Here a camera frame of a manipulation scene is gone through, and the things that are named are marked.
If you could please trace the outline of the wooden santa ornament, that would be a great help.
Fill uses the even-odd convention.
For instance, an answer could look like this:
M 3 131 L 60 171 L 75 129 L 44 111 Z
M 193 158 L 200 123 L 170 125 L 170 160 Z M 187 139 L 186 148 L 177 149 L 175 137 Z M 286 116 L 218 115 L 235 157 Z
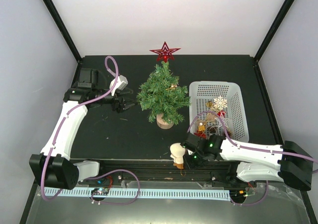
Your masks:
M 181 143 L 174 143 L 169 149 L 170 157 L 173 159 L 173 165 L 178 169 L 184 169 L 183 157 L 186 153 L 186 148 L 184 148 Z

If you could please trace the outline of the small green christmas tree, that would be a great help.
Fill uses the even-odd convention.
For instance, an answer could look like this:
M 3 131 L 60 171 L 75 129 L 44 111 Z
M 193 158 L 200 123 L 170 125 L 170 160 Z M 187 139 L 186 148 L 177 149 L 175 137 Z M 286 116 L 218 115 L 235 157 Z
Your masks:
M 171 84 L 177 84 L 176 90 L 166 90 Z M 163 120 L 174 124 L 184 121 L 184 116 L 179 109 L 190 105 L 188 88 L 179 85 L 179 77 L 174 75 L 169 67 L 169 62 L 164 61 L 155 66 L 146 82 L 139 86 L 137 101 L 143 111 L 147 110 L 148 121 L 156 121 L 158 114 L 163 114 Z

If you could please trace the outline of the red star tree topper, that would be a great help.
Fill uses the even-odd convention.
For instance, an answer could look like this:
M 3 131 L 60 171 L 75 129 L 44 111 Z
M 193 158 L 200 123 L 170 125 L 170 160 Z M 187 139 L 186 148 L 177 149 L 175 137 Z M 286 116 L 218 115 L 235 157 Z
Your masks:
M 152 49 L 150 50 L 150 52 L 157 54 L 157 62 L 163 60 L 165 63 L 167 63 L 168 60 L 175 60 L 173 54 L 179 51 L 180 49 L 181 48 L 170 48 L 168 44 L 164 41 L 160 49 Z

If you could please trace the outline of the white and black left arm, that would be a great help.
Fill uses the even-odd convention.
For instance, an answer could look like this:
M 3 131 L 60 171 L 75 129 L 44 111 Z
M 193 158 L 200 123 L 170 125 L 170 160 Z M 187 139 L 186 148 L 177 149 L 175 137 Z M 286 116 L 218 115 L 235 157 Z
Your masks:
M 62 111 L 51 137 L 39 154 L 31 156 L 29 165 L 41 189 L 72 190 L 87 178 L 96 184 L 106 180 L 107 172 L 99 167 L 99 162 L 73 164 L 70 161 L 72 145 L 90 106 L 111 104 L 112 111 L 120 113 L 135 102 L 127 104 L 123 97 L 132 92 L 126 87 L 126 77 L 119 75 L 111 81 L 108 89 L 99 89 L 98 76 L 98 70 L 81 69 L 78 81 L 64 95 Z

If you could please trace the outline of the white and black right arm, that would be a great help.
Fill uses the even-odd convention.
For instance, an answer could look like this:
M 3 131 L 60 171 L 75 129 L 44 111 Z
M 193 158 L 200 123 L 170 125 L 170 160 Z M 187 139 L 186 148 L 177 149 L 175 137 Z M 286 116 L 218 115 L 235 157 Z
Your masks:
M 242 181 L 275 181 L 300 191 L 310 191 L 312 188 L 314 159 L 292 141 L 266 146 L 215 134 L 205 139 L 190 133 L 181 146 L 191 152 L 194 162 L 239 162 L 237 168 L 226 173 L 226 180 L 232 186 Z

